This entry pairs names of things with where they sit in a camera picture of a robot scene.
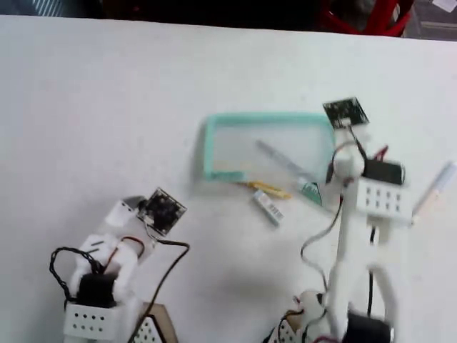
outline black component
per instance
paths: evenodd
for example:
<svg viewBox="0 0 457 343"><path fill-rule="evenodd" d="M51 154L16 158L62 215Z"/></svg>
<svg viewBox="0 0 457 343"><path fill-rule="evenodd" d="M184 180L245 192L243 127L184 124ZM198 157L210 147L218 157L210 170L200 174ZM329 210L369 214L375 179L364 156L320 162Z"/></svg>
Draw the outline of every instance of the black component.
<svg viewBox="0 0 457 343"><path fill-rule="evenodd" d="M166 236L187 208L158 188L152 197L139 205L139 218L162 236Z"/></svg>
<svg viewBox="0 0 457 343"><path fill-rule="evenodd" d="M117 274L86 274L81 278L76 303L84 306L116 306L113 298L113 285Z"/></svg>
<svg viewBox="0 0 457 343"><path fill-rule="evenodd" d="M390 343L391 327L379 319L348 313L348 329L342 343Z"/></svg>
<svg viewBox="0 0 457 343"><path fill-rule="evenodd" d="M322 304L323 294L322 294L322 293L318 293L318 294L316 295L316 297L317 297L318 303L319 303L319 304Z"/></svg>
<svg viewBox="0 0 457 343"><path fill-rule="evenodd" d="M327 102L323 105L323 109L334 129L343 129L347 126L370 122L357 98Z"/></svg>
<svg viewBox="0 0 457 343"><path fill-rule="evenodd" d="M52 276L57 280L60 287L64 290L65 294L65 307L67 302L73 302L75 299L70 295L69 287L66 285L66 282L61 279L54 269L54 263L56 262L57 254L59 252L72 252L74 254L80 254L84 259L86 259L91 265L91 270L93 274L101 274L104 272L104 267L99 261L96 261L88 252L83 252L82 250L71 248L71 247L60 247L54 250L51 254L51 261L49 262L49 271Z"/></svg>
<svg viewBox="0 0 457 343"><path fill-rule="evenodd" d="M389 184L403 184L403 169L400 164L367 159L363 177L372 180L388 182Z"/></svg>

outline white tabletop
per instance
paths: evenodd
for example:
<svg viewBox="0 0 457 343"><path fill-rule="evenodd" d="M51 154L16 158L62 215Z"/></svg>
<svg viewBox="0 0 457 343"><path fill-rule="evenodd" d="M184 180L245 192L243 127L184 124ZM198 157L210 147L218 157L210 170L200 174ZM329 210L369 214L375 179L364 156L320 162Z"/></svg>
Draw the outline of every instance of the white tabletop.
<svg viewBox="0 0 457 343"><path fill-rule="evenodd" d="M189 208L169 238L191 252L159 295L180 342L261 342L294 294L321 288L299 247L330 217L295 197L278 203L286 219L275 230L248 190L199 181L209 114L322 112L357 96L371 121L368 152L389 144L415 199L456 158L451 42L4 16L0 46L4 342L61 339L50 253L79 246L117 199L158 186ZM411 231L412 342L457 335L456 191ZM337 231L309 252L325 270ZM154 263L145 279L158 277ZM68 278L72 257L56 268ZM363 310L368 275L362 284Z"/></svg>

